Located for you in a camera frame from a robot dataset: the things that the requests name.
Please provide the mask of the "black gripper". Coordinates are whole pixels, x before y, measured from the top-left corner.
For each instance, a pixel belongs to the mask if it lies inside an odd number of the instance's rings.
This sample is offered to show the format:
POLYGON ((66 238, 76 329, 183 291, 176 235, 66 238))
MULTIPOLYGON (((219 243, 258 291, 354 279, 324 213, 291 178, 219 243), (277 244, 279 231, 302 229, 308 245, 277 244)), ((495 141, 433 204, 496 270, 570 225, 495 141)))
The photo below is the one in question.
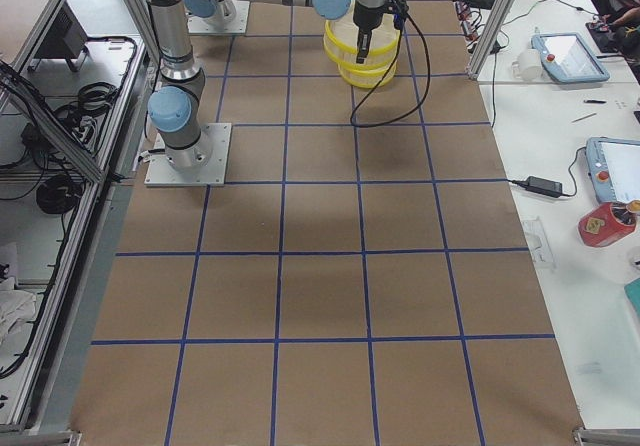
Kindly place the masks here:
POLYGON ((356 63, 363 64, 369 55, 372 31, 377 29, 384 14, 405 20, 408 6, 405 0, 355 0, 353 21, 358 27, 356 63))

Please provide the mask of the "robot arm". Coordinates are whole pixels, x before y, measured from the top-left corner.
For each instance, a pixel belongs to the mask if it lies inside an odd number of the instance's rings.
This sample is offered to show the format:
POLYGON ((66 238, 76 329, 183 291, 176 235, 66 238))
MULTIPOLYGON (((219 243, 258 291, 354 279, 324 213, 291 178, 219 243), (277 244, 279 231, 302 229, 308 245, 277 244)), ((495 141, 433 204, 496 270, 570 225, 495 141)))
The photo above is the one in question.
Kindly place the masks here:
MULTIPOLYGON (((213 154, 213 142, 197 120, 205 79, 197 65, 189 36, 184 0, 146 0, 154 37, 160 52, 160 73, 164 86, 148 101, 148 114, 165 145, 168 163, 176 170, 199 168, 213 154)), ((408 18, 404 0, 242 0, 313 8, 326 20, 353 15, 358 28, 356 60, 364 62, 373 32, 386 14, 396 28, 408 18)))

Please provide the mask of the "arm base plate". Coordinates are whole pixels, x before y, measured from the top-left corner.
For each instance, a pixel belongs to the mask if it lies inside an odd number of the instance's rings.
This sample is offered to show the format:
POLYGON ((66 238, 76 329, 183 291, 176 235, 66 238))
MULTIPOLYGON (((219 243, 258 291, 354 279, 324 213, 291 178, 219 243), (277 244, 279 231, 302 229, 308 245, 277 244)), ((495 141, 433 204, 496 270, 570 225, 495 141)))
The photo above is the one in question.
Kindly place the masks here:
POLYGON ((191 35, 244 35, 250 3, 239 0, 184 0, 191 35))
POLYGON ((192 166, 176 168, 165 153, 154 154, 144 183, 149 187, 196 187, 223 186, 225 183, 232 125, 230 123, 207 123, 202 126, 203 138, 208 140, 212 151, 204 160, 192 162, 192 166))

